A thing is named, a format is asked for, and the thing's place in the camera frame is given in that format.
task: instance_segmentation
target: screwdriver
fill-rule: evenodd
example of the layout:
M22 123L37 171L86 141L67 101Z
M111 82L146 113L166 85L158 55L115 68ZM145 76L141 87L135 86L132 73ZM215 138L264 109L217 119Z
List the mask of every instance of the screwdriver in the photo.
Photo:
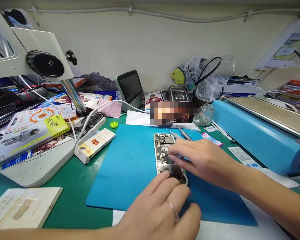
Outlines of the screwdriver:
M178 138L182 139L182 137L180 137L180 136L179 136L178 134L176 134L176 133L171 132L171 134L173 135L173 137L174 137L175 139L178 139Z
M171 134L173 135L173 137L174 137L175 139L178 139L178 138L182 139L182 137L180 137L180 136L179 136L178 134L176 134L176 133L171 132ZM183 159L183 156L181 156L179 153L176 154L176 156L177 156L177 158Z
M184 136L184 138L185 138L186 140L192 141L192 138L191 138L185 131L181 130L180 128L179 128L179 130L180 130L180 132L181 132L181 135Z

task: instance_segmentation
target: blue laminating machine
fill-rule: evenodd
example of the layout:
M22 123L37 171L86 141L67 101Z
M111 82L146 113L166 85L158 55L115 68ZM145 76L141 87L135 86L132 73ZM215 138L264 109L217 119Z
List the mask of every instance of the blue laminating machine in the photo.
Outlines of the blue laminating machine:
M300 114L255 97L212 105L213 120L270 170L300 173Z

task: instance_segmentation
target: pink cloth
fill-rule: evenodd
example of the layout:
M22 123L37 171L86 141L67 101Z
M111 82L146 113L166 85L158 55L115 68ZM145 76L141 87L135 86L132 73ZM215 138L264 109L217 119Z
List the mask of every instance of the pink cloth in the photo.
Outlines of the pink cloth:
M106 99L100 98L98 102L98 106L109 102ZM107 117L119 118L121 114L121 103L112 102L98 109L98 112L104 112Z

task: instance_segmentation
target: astronaut illustration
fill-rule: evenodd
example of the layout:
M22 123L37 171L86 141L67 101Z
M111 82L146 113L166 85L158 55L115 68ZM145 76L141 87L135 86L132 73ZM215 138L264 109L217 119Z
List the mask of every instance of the astronaut illustration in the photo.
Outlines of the astronaut illustration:
M29 137L36 135L38 132L40 132L39 128L22 131L19 135L14 136L12 138L5 139L1 143L4 143L5 146L11 145L16 142L22 143L25 142Z

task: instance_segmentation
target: disassembled smartphone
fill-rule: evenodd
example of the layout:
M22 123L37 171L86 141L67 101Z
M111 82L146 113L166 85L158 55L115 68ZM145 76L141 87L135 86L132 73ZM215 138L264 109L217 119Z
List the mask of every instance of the disassembled smartphone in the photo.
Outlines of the disassembled smartphone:
M84 130L84 133L82 136L84 136L88 131L90 131L91 128L93 128L103 117L105 117L106 114L103 112L95 112L89 119L89 122L86 126L86 129ZM76 133L76 137L80 135L80 132L83 128L84 123L86 122L87 117L84 117L81 121L77 122L74 127L74 131ZM69 131L65 134L66 136L73 137L72 131Z
M175 143L173 135L155 134L153 138L154 151L156 153L157 174L168 170L170 172L170 177L178 179L181 184L188 185L186 171L168 157L168 148Z

